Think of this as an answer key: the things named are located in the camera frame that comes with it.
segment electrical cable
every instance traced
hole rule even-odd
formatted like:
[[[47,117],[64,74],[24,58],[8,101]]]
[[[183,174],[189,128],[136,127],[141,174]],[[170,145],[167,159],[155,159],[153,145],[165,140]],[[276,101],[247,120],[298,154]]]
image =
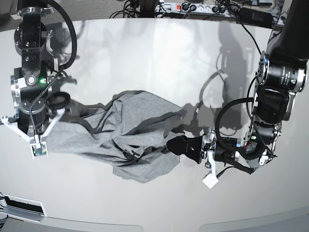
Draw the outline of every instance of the electrical cable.
[[[182,11],[183,11],[183,6],[185,5],[185,4],[188,4],[188,6],[190,6],[190,2],[183,2],[182,4],[181,4],[181,6],[180,6],[180,12],[179,12],[179,14],[181,15],[181,13],[182,13]]]
[[[247,98],[246,98],[247,113],[248,113],[248,116],[249,116],[249,118],[250,118],[250,121],[252,122],[252,124],[253,124],[253,126],[254,126],[254,128],[255,128],[256,134],[258,135],[259,139],[262,141],[263,146],[264,146],[264,147],[267,149],[267,151],[273,156],[273,152],[269,149],[269,147],[265,144],[264,140],[262,139],[262,136],[261,136],[261,134],[260,134],[260,132],[259,132],[259,130],[258,130],[256,124],[254,123],[253,118],[252,118],[252,116],[251,116],[251,114],[250,114],[250,110],[249,110],[249,101],[248,101],[248,100],[249,100],[249,94],[250,94],[250,89],[251,89],[253,83],[255,82],[255,80],[256,80],[257,82],[259,82],[257,78],[254,78],[254,79],[251,81],[251,83],[250,83],[250,85],[249,85],[248,92],[247,92]]]
[[[268,43],[267,43],[267,44],[269,44],[269,43],[270,43],[270,41],[272,41],[273,39],[275,39],[276,37],[278,37],[280,34],[281,34],[281,31],[280,31],[280,32],[278,32],[278,33],[273,33],[273,36],[269,39],[269,41],[268,41]]]
[[[238,151],[240,153],[240,155],[245,159],[245,160],[254,160],[257,158],[260,158],[263,155],[264,149],[259,149],[254,153],[249,153],[247,154],[244,150],[243,147],[235,147],[235,146],[230,146],[227,145],[224,141],[224,139],[222,138],[221,134],[220,134],[220,121],[222,119],[222,116],[226,113],[226,111],[231,108],[234,105],[238,105],[238,104],[242,104],[242,103],[246,103],[246,102],[253,102],[253,98],[241,98],[241,99],[237,99],[234,101],[229,102],[227,105],[225,105],[222,110],[219,112],[216,121],[215,121],[215,133],[217,136],[217,142],[226,150],[228,151]]]
[[[223,175],[223,173],[227,170],[227,169],[230,169],[230,168],[235,168],[234,166],[230,166],[230,167],[227,167],[225,169],[223,169],[221,172],[219,172],[219,174],[217,174],[217,178],[219,178],[220,176]]]
[[[111,16],[110,16],[110,18],[112,18],[112,16],[113,16],[114,14],[119,13],[119,12],[122,12],[122,10],[116,11],[116,12],[112,13]]]
[[[125,17],[125,12],[126,12],[126,4],[128,3],[128,2],[130,2],[130,0],[127,0],[127,1],[125,1],[125,4],[124,4],[124,9],[123,9],[123,16],[122,16],[122,18],[124,18]]]
[[[32,108],[35,105],[35,103],[48,91],[48,89],[56,82],[57,77],[54,76],[53,79],[51,79],[51,81],[47,84],[47,86],[43,89],[43,91],[33,100],[33,102],[31,103],[30,107],[29,107],[29,114],[30,114],[30,119],[31,119],[31,123],[33,125],[33,129],[34,129],[34,136],[35,134],[38,135],[39,141],[36,141],[37,143],[41,142],[41,136],[38,133],[37,127],[34,123],[34,119],[33,119],[33,115],[32,115]]]
[[[74,25],[70,17],[68,16],[68,14],[65,12],[65,10],[63,10],[63,8],[57,2],[55,2],[54,0],[40,0],[40,1],[55,8],[59,12],[59,14],[63,17],[64,21],[66,22],[69,28],[69,32],[70,32],[70,36],[72,40],[72,54],[67,63],[59,66],[59,70],[67,69],[73,64],[73,62],[76,59],[76,54],[77,54],[77,37],[76,37]]]
[[[165,13],[167,13],[167,11],[166,11],[165,8],[162,6],[162,4],[163,4],[162,2],[159,3],[160,9],[163,9],[163,10],[165,11]]]
[[[230,5],[230,0],[224,0],[227,4],[227,7],[230,9],[230,11],[232,12],[232,14],[234,15],[234,17],[236,18],[236,20],[239,21],[239,23],[242,25],[242,27],[245,29],[245,31],[251,36],[251,38],[253,39],[255,45],[256,45],[256,48],[257,50],[259,51],[259,53],[261,54],[261,50],[259,48],[259,45],[257,44],[255,38],[253,37],[253,35],[248,31],[248,29],[244,26],[244,24],[242,23],[242,21],[240,20],[240,18],[235,14],[235,12],[233,11],[231,5]]]
[[[244,0],[244,1],[241,1],[241,2],[238,2],[238,3],[235,3],[235,4],[231,5],[231,6],[236,6],[236,5],[242,4],[242,3],[247,2],[247,1],[251,1],[251,0]],[[213,14],[207,16],[206,18],[204,18],[204,19],[202,19],[202,20],[207,20],[207,19],[209,19],[209,18],[212,17],[212,16],[218,15],[219,13],[220,13],[220,11],[218,10],[218,12],[213,13]]]
[[[139,12],[137,10],[134,10],[134,9],[128,9],[128,7],[131,7],[131,4],[129,4],[128,6],[126,6],[126,11],[129,12],[129,13],[134,13],[134,17],[135,17],[135,14],[137,14],[137,16],[139,16]]]
[[[117,14],[115,14],[115,16],[113,18],[116,18],[116,16],[123,14],[123,11],[119,11]]]
[[[195,11],[197,9],[197,7],[195,5],[191,5],[190,6],[190,9],[187,11],[187,13],[183,16],[183,18],[187,19],[189,17],[189,14],[192,12],[192,11]]]

